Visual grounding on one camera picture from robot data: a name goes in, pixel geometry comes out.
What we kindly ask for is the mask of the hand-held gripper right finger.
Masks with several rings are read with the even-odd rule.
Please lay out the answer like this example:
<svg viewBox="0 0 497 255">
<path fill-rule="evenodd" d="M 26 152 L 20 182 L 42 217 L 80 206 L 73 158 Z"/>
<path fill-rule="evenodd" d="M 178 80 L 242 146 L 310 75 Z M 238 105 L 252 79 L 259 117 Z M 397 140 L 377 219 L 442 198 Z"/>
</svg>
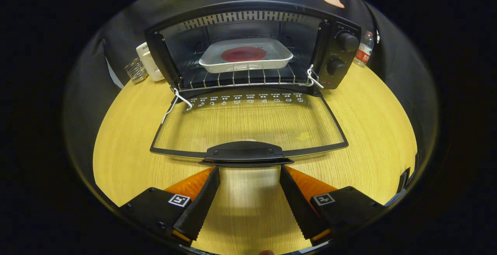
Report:
<svg viewBox="0 0 497 255">
<path fill-rule="evenodd" d="M 338 189 L 287 165 L 280 168 L 279 183 L 300 231 L 313 246 L 344 239 L 386 210 L 352 186 Z"/>
</svg>

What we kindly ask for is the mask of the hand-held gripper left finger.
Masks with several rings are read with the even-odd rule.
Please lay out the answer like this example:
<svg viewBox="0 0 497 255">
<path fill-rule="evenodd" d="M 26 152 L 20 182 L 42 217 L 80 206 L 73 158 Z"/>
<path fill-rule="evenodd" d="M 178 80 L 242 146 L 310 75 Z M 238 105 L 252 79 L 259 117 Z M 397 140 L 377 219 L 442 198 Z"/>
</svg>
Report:
<svg viewBox="0 0 497 255">
<path fill-rule="evenodd" d="M 150 187 L 118 211 L 147 232 L 190 247 L 197 240 L 220 182 L 219 167 L 214 166 L 166 189 Z"/>
</svg>

